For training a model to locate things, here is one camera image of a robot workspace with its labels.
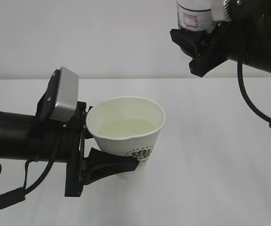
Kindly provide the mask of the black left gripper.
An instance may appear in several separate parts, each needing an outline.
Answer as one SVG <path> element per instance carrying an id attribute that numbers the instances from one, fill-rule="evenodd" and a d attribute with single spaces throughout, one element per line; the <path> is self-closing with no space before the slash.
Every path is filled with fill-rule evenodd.
<path id="1" fill-rule="evenodd" d="M 47 154 L 47 166 L 39 178 L 29 186 L 29 191 L 36 189 L 47 177 L 56 162 L 66 164 L 65 191 L 66 197 L 79 197 L 83 192 L 81 163 L 84 159 L 85 139 L 91 138 L 85 128 L 86 103 L 77 101 L 76 110 L 69 122 L 64 123 L 51 118 L 55 108 L 60 68 L 56 69 L 48 82 L 43 96 L 37 104 L 32 124 L 32 134 L 43 140 L 40 150 Z M 109 154 L 91 148 L 85 158 L 85 184 L 89 185 L 103 178 L 135 171 L 139 165 L 136 158 Z"/>

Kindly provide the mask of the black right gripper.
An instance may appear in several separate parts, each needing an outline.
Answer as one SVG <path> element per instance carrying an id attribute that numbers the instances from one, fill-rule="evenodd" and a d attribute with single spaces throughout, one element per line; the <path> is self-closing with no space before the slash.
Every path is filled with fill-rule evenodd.
<path id="1" fill-rule="evenodd" d="M 203 77 L 227 60 L 271 73 L 271 0 L 231 0 L 230 15 L 209 36 L 206 30 L 170 30 L 172 42 L 192 58 L 191 73 Z"/>

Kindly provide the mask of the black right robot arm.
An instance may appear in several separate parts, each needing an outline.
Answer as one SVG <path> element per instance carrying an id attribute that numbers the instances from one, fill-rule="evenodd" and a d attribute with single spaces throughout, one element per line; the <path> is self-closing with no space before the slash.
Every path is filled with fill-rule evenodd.
<path id="1" fill-rule="evenodd" d="M 227 60 L 271 73 L 271 0 L 214 0 L 213 29 L 172 29 L 172 41 L 191 57 L 193 75 L 204 77 Z"/>

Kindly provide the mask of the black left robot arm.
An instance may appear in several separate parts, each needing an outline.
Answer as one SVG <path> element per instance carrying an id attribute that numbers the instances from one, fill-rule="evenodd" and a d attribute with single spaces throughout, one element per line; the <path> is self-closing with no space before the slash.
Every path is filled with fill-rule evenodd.
<path id="1" fill-rule="evenodd" d="M 66 197 L 79 197 L 85 185 L 134 171 L 139 164 L 95 148 L 84 156 L 92 134 L 86 125 L 89 108 L 78 101 L 78 88 L 78 75 L 61 67 L 52 74 L 35 115 L 0 112 L 0 159 L 45 161 L 48 167 L 65 163 Z"/>

